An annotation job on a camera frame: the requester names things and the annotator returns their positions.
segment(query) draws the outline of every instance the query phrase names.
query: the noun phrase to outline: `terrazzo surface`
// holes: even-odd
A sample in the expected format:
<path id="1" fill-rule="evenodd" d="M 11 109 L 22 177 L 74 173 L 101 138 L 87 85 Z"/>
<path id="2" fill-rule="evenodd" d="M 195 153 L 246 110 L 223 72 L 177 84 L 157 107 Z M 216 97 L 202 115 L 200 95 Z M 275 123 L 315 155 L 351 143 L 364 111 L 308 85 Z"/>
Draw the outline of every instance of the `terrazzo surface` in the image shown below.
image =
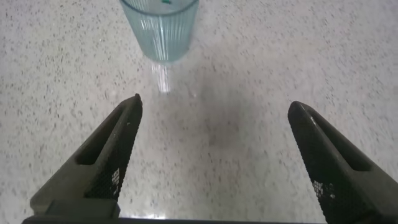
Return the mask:
<path id="1" fill-rule="evenodd" d="M 31 215 L 135 93 L 122 217 L 325 222 L 287 110 L 312 106 L 398 180 L 397 15 L 394 0 L 200 1 L 188 54 L 163 66 L 118 1 L 1 1 L 0 223 Z"/>

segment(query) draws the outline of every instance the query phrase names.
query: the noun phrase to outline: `drinking glass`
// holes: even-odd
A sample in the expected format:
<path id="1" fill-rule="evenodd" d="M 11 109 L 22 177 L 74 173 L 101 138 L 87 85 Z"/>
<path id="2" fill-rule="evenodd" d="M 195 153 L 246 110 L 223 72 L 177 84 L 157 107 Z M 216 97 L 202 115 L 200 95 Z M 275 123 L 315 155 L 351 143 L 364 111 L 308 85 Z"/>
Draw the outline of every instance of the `drinking glass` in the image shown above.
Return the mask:
<path id="1" fill-rule="evenodd" d="M 120 0 L 143 53 L 173 62 L 188 50 L 198 0 Z"/>

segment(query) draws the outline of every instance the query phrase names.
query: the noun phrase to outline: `glass rim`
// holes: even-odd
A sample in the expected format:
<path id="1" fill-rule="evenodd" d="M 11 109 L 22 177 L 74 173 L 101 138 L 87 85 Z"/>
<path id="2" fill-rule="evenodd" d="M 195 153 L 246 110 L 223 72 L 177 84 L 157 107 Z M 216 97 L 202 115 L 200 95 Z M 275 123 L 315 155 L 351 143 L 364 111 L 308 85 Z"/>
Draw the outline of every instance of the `glass rim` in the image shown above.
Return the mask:
<path id="1" fill-rule="evenodd" d="M 151 13 L 151 12 L 142 11 L 140 9 L 132 7 L 129 3 L 126 2 L 126 0 L 120 0 L 120 1 L 122 2 L 122 4 L 125 4 L 129 9 L 132 9 L 133 11 L 136 11 L 136 12 L 138 12 L 140 14 L 144 14 L 146 16 L 162 17 L 162 16 L 173 16 L 173 15 L 178 14 L 180 12 L 186 11 L 187 9 L 192 7 L 199 0 L 193 0 L 190 4 L 188 4 L 187 6 L 183 7 L 182 9 L 177 10 L 175 12 L 165 13 L 165 14 L 157 14 L 157 13 Z"/>

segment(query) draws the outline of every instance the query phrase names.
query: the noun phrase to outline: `table surface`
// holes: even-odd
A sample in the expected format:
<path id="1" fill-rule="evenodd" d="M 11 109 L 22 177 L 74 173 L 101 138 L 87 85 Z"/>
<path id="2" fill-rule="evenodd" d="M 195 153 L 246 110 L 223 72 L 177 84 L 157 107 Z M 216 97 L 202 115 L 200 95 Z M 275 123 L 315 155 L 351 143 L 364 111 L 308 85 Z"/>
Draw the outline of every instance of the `table surface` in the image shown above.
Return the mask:
<path id="1" fill-rule="evenodd" d="M 287 120 L 315 108 L 398 180 L 398 3 L 200 1 L 189 52 L 143 56 L 118 1 L 0 2 L 1 223 L 125 98 L 121 216 L 324 222 Z"/>

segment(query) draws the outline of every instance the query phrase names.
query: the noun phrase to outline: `glass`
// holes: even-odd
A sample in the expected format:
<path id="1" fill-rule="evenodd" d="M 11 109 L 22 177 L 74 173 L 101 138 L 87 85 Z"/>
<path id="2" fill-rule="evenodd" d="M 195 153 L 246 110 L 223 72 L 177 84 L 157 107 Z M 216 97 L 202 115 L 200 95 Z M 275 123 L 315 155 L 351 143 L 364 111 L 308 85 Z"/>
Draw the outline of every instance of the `glass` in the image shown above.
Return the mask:
<path id="1" fill-rule="evenodd" d="M 198 0 L 120 0 L 143 53 L 172 62 L 188 50 Z"/>

